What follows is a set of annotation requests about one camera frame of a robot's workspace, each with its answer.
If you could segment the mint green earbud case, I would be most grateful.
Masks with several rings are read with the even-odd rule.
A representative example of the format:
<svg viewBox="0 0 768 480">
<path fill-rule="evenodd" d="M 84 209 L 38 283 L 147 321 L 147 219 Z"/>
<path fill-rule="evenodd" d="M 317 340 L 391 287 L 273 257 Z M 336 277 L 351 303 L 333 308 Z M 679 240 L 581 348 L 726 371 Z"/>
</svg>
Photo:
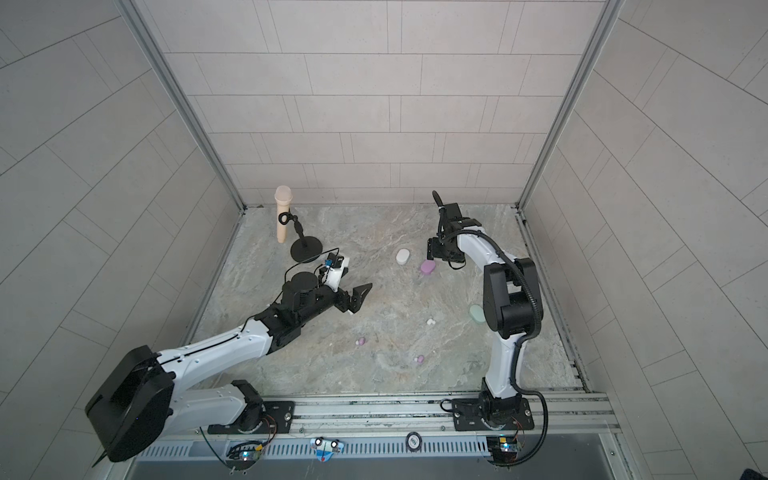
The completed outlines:
<svg viewBox="0 0 768 480">
<path fill-rule="evenodd" d="M 473 304 L 469 308 L 469 315 L 470 318 L 478 324 L 485 324 L 486 319 L 484 315 L 483 308 L 478 304 Z"/>
</svg>

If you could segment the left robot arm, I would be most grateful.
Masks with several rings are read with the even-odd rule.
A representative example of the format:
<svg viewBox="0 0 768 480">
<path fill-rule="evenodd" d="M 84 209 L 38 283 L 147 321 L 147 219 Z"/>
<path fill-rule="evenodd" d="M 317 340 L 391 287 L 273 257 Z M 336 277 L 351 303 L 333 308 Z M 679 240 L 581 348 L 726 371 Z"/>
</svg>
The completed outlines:
<svg viewBox="0 0 768 480">
<path fill-rule="evenodd" d="M 330 308 L 356 313 L 371 284 L 345 291 L 310 272 L 284 283 L 278 300 L 222 334 L 154 352 L 126 353 L 86 405 L 85 413 L 113 463 L 129 460 L 158 438 L 220 425 L 251 432 L 261 424 L 262 399 L 245 380 L 213 389 L 197 384 L 233 366 L 275 353 Z"/>
</svg>

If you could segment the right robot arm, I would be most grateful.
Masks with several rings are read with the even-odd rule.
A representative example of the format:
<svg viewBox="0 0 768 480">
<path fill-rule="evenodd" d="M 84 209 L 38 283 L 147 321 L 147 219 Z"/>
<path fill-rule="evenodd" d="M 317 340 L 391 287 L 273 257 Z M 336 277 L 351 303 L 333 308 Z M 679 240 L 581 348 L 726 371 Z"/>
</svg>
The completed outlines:
<svg viewBox="0 0 768 480">
<path fill-rule="evenodd" d="M 437 233 L 427 243 L 427 258 L 454 269 L 474 262 L 483 276 L 482 313 L 495 333 L 491 360 L 476 401 L 452 408 L 468 420 L 478 418 L 489 429 L 534 427 L 527 398 L 534 392 L 519 385 L 517 375 L 526 342 L 536 338 L 543 319 L 542 296 L 535 263 L 505 252 L 481 223 L 462 214 L 456 203 L 438 208 Z"/>
</svg>

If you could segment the purple earbud case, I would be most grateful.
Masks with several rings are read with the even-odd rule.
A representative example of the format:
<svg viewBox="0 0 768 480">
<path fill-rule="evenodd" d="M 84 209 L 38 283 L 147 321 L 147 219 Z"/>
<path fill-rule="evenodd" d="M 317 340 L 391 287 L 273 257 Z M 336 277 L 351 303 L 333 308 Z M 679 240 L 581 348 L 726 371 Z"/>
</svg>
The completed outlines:
<svg viewBox="0 0 768 480">
<path fill-rule="evenodd" d="M 420 265 L 420 272 L 423 275 L 431 275 L 436 269 L 436 262 L 434 260 L 424 260 Z"/>
</svg>

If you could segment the white earbud case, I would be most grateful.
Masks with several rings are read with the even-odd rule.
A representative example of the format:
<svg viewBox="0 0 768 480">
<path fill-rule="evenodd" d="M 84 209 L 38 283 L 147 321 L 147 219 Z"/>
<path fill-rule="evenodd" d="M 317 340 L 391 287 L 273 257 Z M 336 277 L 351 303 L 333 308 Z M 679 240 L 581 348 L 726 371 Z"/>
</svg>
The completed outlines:
<svg viewBox="0 0 768 480">
<path fill-rule="evenodd" d="M 410 251 L 405 248 L 400 249 L 396 254 L 396 262 L 400 266 L 406 265 L 409 258 L 410 258 Z"/>
</svg>

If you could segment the black microphone stand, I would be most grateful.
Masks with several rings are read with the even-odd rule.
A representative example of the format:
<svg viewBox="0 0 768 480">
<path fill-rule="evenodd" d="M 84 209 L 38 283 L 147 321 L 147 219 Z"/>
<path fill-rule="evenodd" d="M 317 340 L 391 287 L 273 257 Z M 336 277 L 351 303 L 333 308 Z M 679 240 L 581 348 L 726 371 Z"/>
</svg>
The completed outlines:
<svg viewBox="0 0 768 480">
<path fill-rule="evenodd" d="M 323 251 L 322 242 L 314 236 L 306 236 L 303 225 L 296 215 L 289 213 L 287 215 L 287 225 L 294 224 L 294 230 L 298 239 L 291 245 L 291 258 L 297 263 L 307 263 L 317 259 Z"/>
</svg>

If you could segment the blue white clip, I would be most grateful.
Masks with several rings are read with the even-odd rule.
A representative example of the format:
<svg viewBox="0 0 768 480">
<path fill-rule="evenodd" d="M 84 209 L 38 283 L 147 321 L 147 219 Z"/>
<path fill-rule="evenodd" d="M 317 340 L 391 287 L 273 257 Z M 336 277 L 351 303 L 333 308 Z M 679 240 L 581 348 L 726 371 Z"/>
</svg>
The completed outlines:
<svg viewBox="0 0 768 480">
<path fill-rule="evenodd" d="M 310 441 L 310 446 L 316 459 L 320 462 L 329 461 L 335 454 L 342 453 L 345 449 L 345 443 L 339 439 L 326 439 L 316 437 Z"/>
</svg>

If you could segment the black round disc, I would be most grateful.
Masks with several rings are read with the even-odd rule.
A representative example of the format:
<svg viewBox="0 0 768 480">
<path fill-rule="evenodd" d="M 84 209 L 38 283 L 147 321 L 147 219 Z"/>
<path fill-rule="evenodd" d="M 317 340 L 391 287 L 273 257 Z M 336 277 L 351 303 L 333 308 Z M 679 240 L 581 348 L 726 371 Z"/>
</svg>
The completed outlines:
<svg viewBox="0 0 768 480">
<path fill-rule="evenodd" d="M 405 446 L 408 452 L 419 452 L 422 449 L 423 439 L 418 432 L 410 432 L 406 436 Z"/>
</svg>

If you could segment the left green circuit board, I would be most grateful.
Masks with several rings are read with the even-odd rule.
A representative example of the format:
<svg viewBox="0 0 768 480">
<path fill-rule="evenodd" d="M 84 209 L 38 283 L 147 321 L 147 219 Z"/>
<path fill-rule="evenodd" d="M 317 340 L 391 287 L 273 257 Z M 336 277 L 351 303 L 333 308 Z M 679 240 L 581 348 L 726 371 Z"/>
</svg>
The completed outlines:
<svg viewBox="0 0 768 480">
<path fill-rule="evenodd" d="M 256 440 L 236 444 L 228 450 L 227 460 L 235 470 L 247 470 L 260 460 L 264 448 L 265 444 Z"/>
</svg>

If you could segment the green circuit board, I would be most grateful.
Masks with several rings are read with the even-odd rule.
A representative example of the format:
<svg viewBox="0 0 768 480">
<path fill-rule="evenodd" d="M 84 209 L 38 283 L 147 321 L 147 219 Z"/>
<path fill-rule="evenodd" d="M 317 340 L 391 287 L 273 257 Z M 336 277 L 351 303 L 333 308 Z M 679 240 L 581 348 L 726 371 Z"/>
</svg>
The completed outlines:
<svg viewBox="0 0 768 480">
<path fill-rule="evenodd" d="M 247 470 L 260 460 L 264 448 L 265 444 L 256 440 L 236 444 L 228 450 L 227 460 L 235 470 Z"/>
<path fill-rule="evenodd" d="M 520 444 L 516 437 L 488 436 L 486 443 L 492 464 L 509 466 L 518 460 Z"/>
</svg>

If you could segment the right green circuit board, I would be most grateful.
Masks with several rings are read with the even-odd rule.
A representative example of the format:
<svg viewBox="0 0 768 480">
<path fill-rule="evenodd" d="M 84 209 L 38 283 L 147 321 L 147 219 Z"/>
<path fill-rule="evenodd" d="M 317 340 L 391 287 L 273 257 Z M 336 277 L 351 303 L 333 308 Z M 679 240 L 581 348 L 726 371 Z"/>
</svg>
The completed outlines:
<svg viewBox="0 0 768 480">
<path fill-rule="evenodd" d="M 520 444 L 516 437 L 488 436 L 486 443 L 492 464 L 509 466 L 518 460 Z"/>
</svg>

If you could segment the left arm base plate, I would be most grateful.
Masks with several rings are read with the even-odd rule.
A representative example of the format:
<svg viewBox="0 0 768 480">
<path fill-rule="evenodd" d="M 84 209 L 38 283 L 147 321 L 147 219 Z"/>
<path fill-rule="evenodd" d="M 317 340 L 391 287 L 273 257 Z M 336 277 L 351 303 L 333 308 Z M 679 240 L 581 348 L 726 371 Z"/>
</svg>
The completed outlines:
<svg viewBox="0 0 768 480">
<path fill-rule="evenodd" d="M 246 406 L 230 424 L 209 425 L 206 433 L 212 435 L 273 435 L 290 431 L 295 403 L 267 401 L 259 406 Z"/>
</svg>

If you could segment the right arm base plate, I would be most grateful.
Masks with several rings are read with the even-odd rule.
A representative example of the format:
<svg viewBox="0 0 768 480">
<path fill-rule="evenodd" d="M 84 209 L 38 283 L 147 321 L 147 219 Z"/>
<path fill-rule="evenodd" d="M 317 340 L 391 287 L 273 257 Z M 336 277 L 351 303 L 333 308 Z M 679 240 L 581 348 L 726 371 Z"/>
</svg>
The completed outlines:
<svg viewBox="0 0 768 480">
<path fill-rule="evenodd" d="M 453 399 L 450 412 L 456 431 L 526 431 L 535 428 L 529 402 L 520 395 L 507 399 Z"/>
</svg>

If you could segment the aluminium frame rail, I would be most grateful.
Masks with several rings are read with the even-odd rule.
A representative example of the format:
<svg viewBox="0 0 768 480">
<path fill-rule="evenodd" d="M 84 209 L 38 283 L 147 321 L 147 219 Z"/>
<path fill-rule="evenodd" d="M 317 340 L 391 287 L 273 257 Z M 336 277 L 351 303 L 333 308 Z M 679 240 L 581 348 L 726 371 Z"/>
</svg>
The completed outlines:
<svg viewBox="0 0 768 480">
<path fill-rule="evenodd" d="M 162 429 L 142 427 L 132 437 L 131 445 L 142 452 L 157 441 L 196 439 L 280 440 L 323 436 L 348 440 L 353 437 L 398 437 L 418 432 L 423 438 L 435 436 L 517 436 L 528 445 L 536 443 L 542 433 L 582 434 L 617 433 L 619 420 L 607 397 L 583 390 L 547 390 L 542 399 L 529 396 L 527 401 L 535 423 L 533 430 L 456 431 L 450 412 L 453 399 L 477 399 L 471 392 L 438 392 L 403 395 L 319 395 L 264 398 L 267 401 L 295 403 L 290 431 L 273 435 L 212 435 L 209 425 L 232 423 L 236 413 L 234 389 L 225 387 L 208 400 L 202 390 L 195 390 L 172 402 L 166 411 Z"/>
</svg>

